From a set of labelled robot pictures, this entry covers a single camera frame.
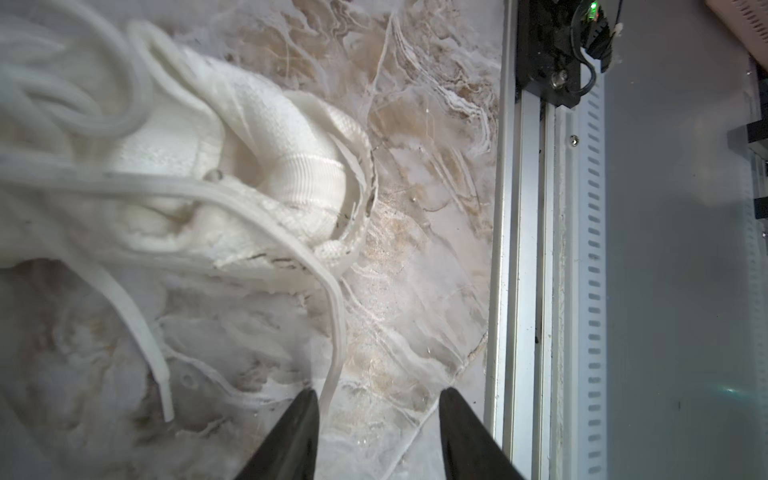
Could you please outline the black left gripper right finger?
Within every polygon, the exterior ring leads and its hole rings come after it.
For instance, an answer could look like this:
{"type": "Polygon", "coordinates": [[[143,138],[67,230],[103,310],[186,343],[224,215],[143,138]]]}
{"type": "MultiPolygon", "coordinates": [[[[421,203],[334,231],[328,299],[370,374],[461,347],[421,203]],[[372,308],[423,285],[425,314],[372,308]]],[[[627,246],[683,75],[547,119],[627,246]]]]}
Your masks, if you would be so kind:
{"type": "Polygon", "coordinates": [[[442,458],[448,480],[523,480],[460,392],[439,398],[442,458]]]}

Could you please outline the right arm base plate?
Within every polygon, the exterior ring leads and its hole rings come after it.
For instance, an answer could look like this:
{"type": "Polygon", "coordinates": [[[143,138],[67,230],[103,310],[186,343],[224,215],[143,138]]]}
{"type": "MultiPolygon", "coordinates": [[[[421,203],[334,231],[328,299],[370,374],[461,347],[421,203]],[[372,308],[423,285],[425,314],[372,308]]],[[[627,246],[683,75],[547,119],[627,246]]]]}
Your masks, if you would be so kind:
{"type": "Polygon", "coordinates": [[[516,86],[556,107],[576,107],[596,91],[612,61],[623,24],[599,1],[518,3],[516,86]]]}

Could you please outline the white sneaker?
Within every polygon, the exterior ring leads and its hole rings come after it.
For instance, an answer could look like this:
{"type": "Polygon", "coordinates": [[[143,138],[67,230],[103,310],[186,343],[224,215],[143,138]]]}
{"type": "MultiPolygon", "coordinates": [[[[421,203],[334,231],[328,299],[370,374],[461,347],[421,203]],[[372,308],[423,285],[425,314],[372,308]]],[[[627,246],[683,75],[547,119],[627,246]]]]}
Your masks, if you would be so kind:
{"type": "Polygon", "coordinates": [[[71,41],[1,20],[1,264],[58,260],[112,305],[147,363],[163,416],[170,370],[111,263],[325,292],[327,412],[346,359],[340,279],[364,246],[378,179],[368,135],[304,91],[117,27],[83,1],[50,8],[71,41]]]}

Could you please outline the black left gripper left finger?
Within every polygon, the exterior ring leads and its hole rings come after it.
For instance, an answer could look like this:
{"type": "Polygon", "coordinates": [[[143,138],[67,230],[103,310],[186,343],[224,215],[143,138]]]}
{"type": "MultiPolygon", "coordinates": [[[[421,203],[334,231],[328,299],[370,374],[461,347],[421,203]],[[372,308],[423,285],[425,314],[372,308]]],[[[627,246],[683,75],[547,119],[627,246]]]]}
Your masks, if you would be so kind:
{"type": "Polygon", "coordinates": [[[317,394],[313,389],[304,389],[295,397],[234,479],[313,479],[319,425],[317,394]]]}

